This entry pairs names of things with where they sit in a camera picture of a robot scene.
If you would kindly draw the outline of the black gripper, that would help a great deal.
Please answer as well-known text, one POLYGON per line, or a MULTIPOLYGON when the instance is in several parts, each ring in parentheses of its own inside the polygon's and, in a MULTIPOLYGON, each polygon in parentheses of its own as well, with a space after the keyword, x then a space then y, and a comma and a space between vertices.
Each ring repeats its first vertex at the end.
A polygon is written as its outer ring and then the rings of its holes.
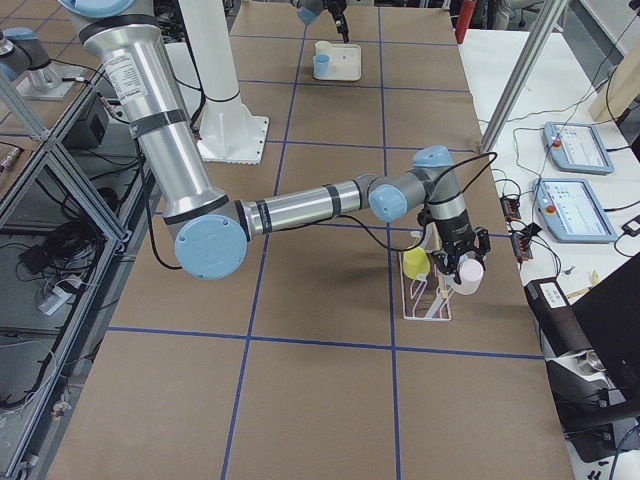
POLYGON ((449 273, 447 282, 450 285, 461 284, 458 265, 465 254, 471 253, 483 270, 487 270, 486 257, 491 251, 491 243, 486 228, 474 228, 467 212, 448 219, 435 219, 434 224, 442 246, 432 253, 432 258, 441 273, 449 273))
POLYGON ((337 31, 341 35, 344 43, 349 42, 349 28, 344 13, 347 8, 345 0, 326 0, 326 9, 330 12, 332 18, 337 21, 337 31))

